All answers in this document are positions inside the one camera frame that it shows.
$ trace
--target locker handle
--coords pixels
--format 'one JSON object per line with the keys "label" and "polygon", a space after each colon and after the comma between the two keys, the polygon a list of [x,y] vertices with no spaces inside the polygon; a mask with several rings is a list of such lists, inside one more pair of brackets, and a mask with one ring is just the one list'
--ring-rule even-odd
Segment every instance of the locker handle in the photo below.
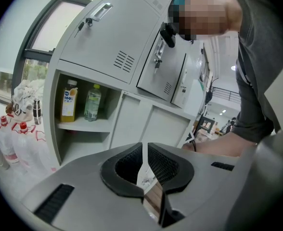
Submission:
{"label": "locker handle", "polygon": [[104,15],[106,15],[107,12],[110,11],[112,8],[112,4],[109,2],[102,3],[92,14],[91,14],[91,19],[95,21],[100,21]]}

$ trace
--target orange juice bottle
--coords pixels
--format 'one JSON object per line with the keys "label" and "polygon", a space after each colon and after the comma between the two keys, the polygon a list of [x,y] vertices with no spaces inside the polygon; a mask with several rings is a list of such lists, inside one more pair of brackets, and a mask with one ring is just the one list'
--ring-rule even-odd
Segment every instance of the orange juice bottle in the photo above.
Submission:
{"label": "orange juice bottle", "polygon": [[75,106],[77,99],[77,81],[69,79],[63,92],[61,102],[60,121],[73,122],[75,120]]}

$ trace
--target gray t-shirt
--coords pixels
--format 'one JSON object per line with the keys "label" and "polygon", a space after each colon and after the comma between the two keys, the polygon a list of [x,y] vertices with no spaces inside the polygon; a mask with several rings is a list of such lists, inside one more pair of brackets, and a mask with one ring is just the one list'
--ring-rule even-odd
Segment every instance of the gray t-shirt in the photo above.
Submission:
{"label": "gray t-shirt", "polygon": [[276,132],[280,129],[264,93],[283,69],[283,26],[269,0],[237,1],[243,11],[237,64],[242,66],[251,85],[245,83],[238,66],[241,112],[232,132],[258,143],[273,128]]}

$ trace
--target water bottle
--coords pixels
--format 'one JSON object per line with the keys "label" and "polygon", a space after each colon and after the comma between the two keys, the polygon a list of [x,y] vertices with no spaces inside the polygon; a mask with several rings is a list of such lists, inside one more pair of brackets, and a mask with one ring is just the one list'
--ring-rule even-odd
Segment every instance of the water bottle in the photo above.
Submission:
{"label": "water bottle", "polygon": [[0,150],[9,163],[19,161],[12,145],[11,126],[5,115],[0,118]]}
{"label": "water bottle", "polygon": [[34,134],[29,131],[26,122],[20,123],[20,130],[13,138],[13,147],[23,167],[35,177],[43,177],[46,169],[43,166],[38,150],[33,146]]}
{"label": "water bottle", "polygon": [[41,124],[42,113],[41,113],[41,104],[39,99],[34,99],[33,115],[34,115],[35,124],[37,125]]}
{"label": "water bottle", "polygon": [[97,119],[99,104],[101,99],[101,92],[99,91],[100,85],[94,84],[93,89],[89,91],[89,97],[86,102],[86,119],[88,121],[95,121]]}

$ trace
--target ventilation slot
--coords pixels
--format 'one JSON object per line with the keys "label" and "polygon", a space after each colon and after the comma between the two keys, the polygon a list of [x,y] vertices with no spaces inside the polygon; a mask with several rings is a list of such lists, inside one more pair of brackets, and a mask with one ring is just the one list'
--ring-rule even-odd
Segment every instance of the ventilation slot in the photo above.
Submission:
{"label": "ventilation slot", "polygon": [[73,186],[61,184],[35,211],[35,215],[43,221],[51,223],[73,189]]}
{"label": "ventilation slot", "polygon": [[154,1],[152,2],[152,4],[153,4],[154,6],[157,6],[157,5],[159,4],[159,2],[158,2],[158,0],[154,0]]}
{"label": "ventilation slot", "polygon": [[169,95],[171,91],[171,85],[167,82],[164,88],[164,92]]}
{"label": "ventilation slot", "polygon": [[211,164],[211,166],[222,168],[222,169],[229,170],[229,171],[232,171],[234,168],[234,165],[224,164],[220,162],[214,162]]}
{"label": "ventilation slot", "polygon": [[119,51],[116,60],[114,62],[114,66],[118,68],[122,68],[122,70],[130,73],[131,68],[134,64],[135,59],[122,51]]}

